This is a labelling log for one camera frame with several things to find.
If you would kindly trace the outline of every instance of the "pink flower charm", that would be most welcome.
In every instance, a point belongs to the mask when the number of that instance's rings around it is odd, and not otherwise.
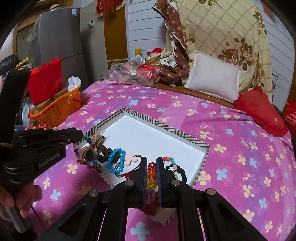
[[[137,162],[138,158],[136,156],[133,156],[133,154],[126,154],[125,156],[125,161],[124,161],[124,165],[126,165],[127,167],[131,165],[131,162]]]

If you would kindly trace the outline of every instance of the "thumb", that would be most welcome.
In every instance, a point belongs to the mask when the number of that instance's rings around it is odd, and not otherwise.
[[[8,207],[13,207],[15,205],[11,195],[2,186],[0,186],[0,203]]]

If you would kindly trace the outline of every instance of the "bed sheet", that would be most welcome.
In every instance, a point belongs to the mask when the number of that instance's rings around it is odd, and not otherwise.
[[[284,241],[295,226],[296,162],[289,132],[273,137],[244,112],[172,91],[96,82],[81,96],[86,104],[59,128],[86,132],[122,107],[141,112],[210,144],[195,189],[216,189],[269,241]],[[34,181],[43,198],[33,206],[46,228],[90,190],[110,189],[94,169],[77,164],[72,145],[66,152]],[[29,217],[40,234],[35,214]],[[140,210],[129,210],[127,241],[177,241],[177,233],[176,217],[162,226]]]

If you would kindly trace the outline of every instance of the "finger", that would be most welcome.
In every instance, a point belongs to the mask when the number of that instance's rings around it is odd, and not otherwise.
[[[35,189],[32,189],[31,196],[29,197],[28,201],[24,204],[24,206],[20,209],[20,214],[23,218],[26,218],[29,214],[30,208],[35,200],[36,192]]]
[[[31,182],[23,186],[22,189],[18,192],[15,202],[19,209],[22,209],[25,203],[28,202],[33,190],[35,191],[33,187],[33,182]]]
[[[12,196],[2,186],[0,186],[0,203],[8,207],[13,207],[15,205]]]
[[[35,192],[36,192],[34,202],[40,201],[42,199],[42,189],[38,185],[35,185],[34,189],[35,189]]]

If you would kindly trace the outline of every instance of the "orange basket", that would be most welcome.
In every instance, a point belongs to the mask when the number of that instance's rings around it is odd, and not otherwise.
[[[81,106],[80,86],[76,89],[57,98],[41,112],[34,114],[29,112],[29,119],[36,119],[39,125],[47,124],[49,128],[54,128],[60,124],[67,116],[77,111]]]

